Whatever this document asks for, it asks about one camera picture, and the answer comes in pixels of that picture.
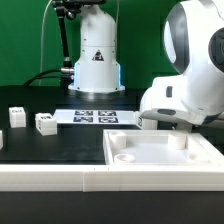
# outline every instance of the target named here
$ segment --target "black cable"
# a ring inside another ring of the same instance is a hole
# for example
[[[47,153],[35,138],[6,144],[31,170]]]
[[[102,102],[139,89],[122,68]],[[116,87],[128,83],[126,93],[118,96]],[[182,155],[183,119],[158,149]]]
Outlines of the black cable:
[[[41,72],[40,74],[34,76],[32,79],[29,79],[28,81],[26,81],[23,84],[23,86],[29,86],[36,79],[40,79],[41,77],[43,78],[44,75],[51,74],[51,73],[55,73],[55,72],[61,72],[61,69],[60,68],[56,68],[56,69],[50,69],[50,70]]]
[[[69,79],[70,79],[70,77],[67,76],[67,75],[47,76],[47,77],[37,77],[37,78],[33,79],[32,82],[35,81],[35,80],[38,80],[38,79],[61,79],[61,78],[69,78]]]
[[[58,22],[59,22],[59,26],[60,26],[62,50],[63,50],[63,56],[64,56],[63,65],[64,65],[64,67],[71,68],[72,62],[69,57],[68,41],[67,41],[67,34],[66,34],[64,18],[59,17]]]

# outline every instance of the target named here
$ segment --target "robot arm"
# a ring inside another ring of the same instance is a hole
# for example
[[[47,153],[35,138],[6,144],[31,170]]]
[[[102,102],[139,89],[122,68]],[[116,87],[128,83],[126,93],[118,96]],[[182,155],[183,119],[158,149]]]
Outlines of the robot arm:
[[[178,3],[165,23],[164,47],[180,75],[154,80],[141,116],[197,125],[216,120],[224,111],[224,2]]]
[[[69,85],[71,95],[88,99],[122,95],[120,65],[116,61],[116,23],[98,4],[106,0],[53,1],[59,19],[64,54],[64,67],[71,68],[64,17],[81,17],[81,53],[74,65],[74,82]]]

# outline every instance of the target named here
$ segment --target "white wooden block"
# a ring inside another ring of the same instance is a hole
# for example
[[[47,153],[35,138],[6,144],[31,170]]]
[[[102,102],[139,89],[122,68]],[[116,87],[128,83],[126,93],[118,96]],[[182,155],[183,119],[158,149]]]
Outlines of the white wooden block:
[[[36,114],[36,128],[43,135],[57,134],[57,121],[49,113]]]
[[[9,120],[12,128],[26,127],[26,113],[23,107],[10,107]]]
[[[223,191],[223,177],[223,172],[126,171],[120,173],[120,191]]]
[[[83,174],[61,171],[27,171],[19,169],[0,172],[0,191],[82,191]]]
[[[135,112],[136,125],[142,130],[157,130],[158,121],[144,119],[138,111]]]
[[[0,131],[0,149],[3,147],[3,136],[2,136],[2,131]]]

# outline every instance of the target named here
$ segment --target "white box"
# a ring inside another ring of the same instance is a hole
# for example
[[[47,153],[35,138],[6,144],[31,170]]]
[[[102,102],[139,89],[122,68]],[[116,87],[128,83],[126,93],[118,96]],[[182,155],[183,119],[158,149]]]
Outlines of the white box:
[[[23,107],[10,107],[9,120],[12,128],[26,127],[26,113]]]
[[[36,114],[36,128],[43,135],[57,134],[57,121],[49,113]]]
[[[82,191],[83,166],[1,165],[1,191]]]
[[[119,139],[116,146],[116,142],[110,137],[113,133],[120,132],[126,136],[125,148],[119,147]],[[104,154],[107,165],[117,165],[119,158],[123,159],[119,164],[129,165],[224,165],[224,156],[212,146],[208,151],[207,145],[207,140],[200,134],[184,131],[104,130]]]
[[[136,111],[134,113],[135,116],[135,124],[142,130],[157,130],[158,121],[144,119],[140,116],[140,113]]]

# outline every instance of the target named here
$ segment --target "white plastic tray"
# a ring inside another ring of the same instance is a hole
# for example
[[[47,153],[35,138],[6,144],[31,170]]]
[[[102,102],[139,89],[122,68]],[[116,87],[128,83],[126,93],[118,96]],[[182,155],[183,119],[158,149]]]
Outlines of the white plastic tray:
[[[105,130],[108,165],[222,166],[224,157],[200,134]]]

